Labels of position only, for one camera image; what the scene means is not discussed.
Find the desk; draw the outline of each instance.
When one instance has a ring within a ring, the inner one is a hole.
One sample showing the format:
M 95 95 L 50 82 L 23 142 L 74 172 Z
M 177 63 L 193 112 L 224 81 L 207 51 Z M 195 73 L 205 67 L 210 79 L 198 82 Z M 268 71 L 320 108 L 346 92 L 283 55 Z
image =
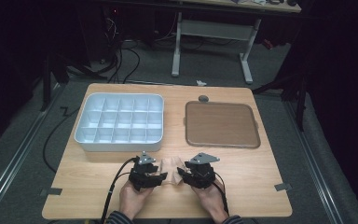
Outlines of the desk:
M 182 2 L 188 3 L 198 3 L 205 5 L 216 5 L 221 7 L 244 7 L 257 10 L 270 10 L 270 11 L 280 11 L 280 12 L 295 12 L 299 13 L 301 8 L 299 5 L 290 7 L 287 5 L 286 1 L 279 5 L 272 5 L 266 3 L 264 6 L 254 3 L 252 1 L 246 1 L 243 3 L 234 3 L 230 0 L 181 0 Z M 183 20 L 182 13 L 178 13 L 178 22 L 176 28 L 176 45 L 175 51 L 173 54 L 173 63 L 172 63 L 172 76 L 178 77 L 180 70 L 180 42 L 181 35 L 199 35 L 205 37 L 216 37 L 216 38 L 225 38 L 225 39 L 234 39 L 234 40 L 243 40 L 247 41 L 247 46 L 244 49 L 244 52 L 240 54 L 240 61 L 242 66 L 243 75 L 247 84 L 252 84 L 253 79 L 251 71 L 249 69 L 248 57 L 252 49 L 252 45 L 255 42 L 255 37 L 260 25 L 261 19 L 255 20 L 254 25 L 234 25 L 227 23 L 218 23 L 218 22 L 207 22 L 207 21 L 193 21 L 193 20 Z
M 274 185 L 282 178 L 273 156 L 263 122 L 257 110 L 255 98 L 249 89 L 221 87 L 151 86 L 91 84 L 85 99 L 94 92 L 157 93 L 165 101 L 164 134 L 161 149 L 148 154 L 157 160 L 178 156 L 182 161 L 205 152 L 220 158 L 212 163 L 227 189 L 230 214 L 241 217 L 288 217 L 292 207 L 284 190 Z M 257 149 L 227 147 L 192 147 L 185 139 L 185 104 L 207 95 L 211 102 L 227 102 L 249 105 L 255 115 L 261 146 Z M 133 152 L 87 152 L 75 139 L 76 125 L 68 139 L 52 188 L 62 189 L 60 195 L 47 197 L 43 217 L 47 219 L 100 218 L 107 191 L 121 164 L 140 155 Z M 123 170 L 128 172 L 131 164 Z M 127 181 L 122 176 L 112 195 L 108 212 L 118 209 L 118 193 Z M 141 218 L 207 217 L 187 184 L 163 185 L 155 188 Z

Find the white plastic tray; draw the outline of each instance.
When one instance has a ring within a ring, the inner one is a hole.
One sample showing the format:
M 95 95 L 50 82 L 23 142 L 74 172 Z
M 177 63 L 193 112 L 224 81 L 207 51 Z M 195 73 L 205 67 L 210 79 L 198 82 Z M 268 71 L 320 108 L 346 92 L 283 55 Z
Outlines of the white plastic tray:
M 158 94 L 93 93 L 84 105 L 75 140 L 87 151 L 157 151 L 164 100 Z

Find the brown tray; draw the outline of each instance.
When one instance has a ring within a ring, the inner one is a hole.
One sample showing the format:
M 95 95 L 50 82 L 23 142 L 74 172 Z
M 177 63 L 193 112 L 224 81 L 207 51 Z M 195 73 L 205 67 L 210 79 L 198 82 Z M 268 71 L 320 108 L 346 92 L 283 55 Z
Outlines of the brown tray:
M 191 146 L 260 146 L 252 108 L 244 104 L 191 101 L 186 104 L 186 141 Z

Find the wooden table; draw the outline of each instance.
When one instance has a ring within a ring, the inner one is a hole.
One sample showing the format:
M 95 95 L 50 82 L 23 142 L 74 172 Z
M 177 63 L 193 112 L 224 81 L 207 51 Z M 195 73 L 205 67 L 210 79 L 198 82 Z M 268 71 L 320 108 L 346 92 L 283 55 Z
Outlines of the wooden table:
M 227 190 L 227 202 L 231 215 L 241 217 L 288 217 L 292 207 L 284 190 L 274 185 L 282 178 L 273 156 L 263 122 L 249 89 L 187 86 L 151 86 L 91 84 L 85 99 L 94 92 L 140 92 L 157 93 L 165 101 L 164 134 L 161 149 L 148 154 L 157 160 L 178 156 L 187 161 L 199 152 L 220 158 L 211 163 L 220 174 Z M 227 102 L 249 105 L 255 114 L 261 146 L 256 149 L 227 147 L 192 147 L 185 140 L 185 104 L 207 95 L 210 102 Z M 52 183 L 53 189 L 62 189 L 60 195 L 49 195 L 43 217 L 47 219 L 100 218 L 107 191 L 124 161 L 140 153 L 133 152 L 87 152 L 75 139 L 76 125 L 62 155 L 62 161 Z M 129 171 L 127 165 L 123 172 Z M 127 181 L 122 176 L 113 192 L 108 212 L 118 209 L 118 193 Z M 148 198 L 141 218 L 207 217 L 200 202 L 187 184 L 164 184 L 155 188 Z

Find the metal bracket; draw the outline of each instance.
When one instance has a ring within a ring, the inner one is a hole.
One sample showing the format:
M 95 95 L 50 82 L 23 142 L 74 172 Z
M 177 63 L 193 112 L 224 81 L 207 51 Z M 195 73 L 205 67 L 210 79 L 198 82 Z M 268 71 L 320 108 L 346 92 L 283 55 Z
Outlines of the metal bracket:
M 188 162 L 190 162 L 191 164 L 205 164 L 205 163 L 214 162 L 214 161 L 220 161 L 220 159 L 215 156 L 211 156 L 211 155 L 201 152 L 197 156 L 195 156 L 191 160 L 189 160 Z
M 142 152 L 142 155 L 139 157 L 139 161 L 138 164 L 140 165 L 145 165 L 148 163 L 152 163 L 155 162 L 156 159 L 150 157 L 149 155 L 147 155 L 144 151 Z

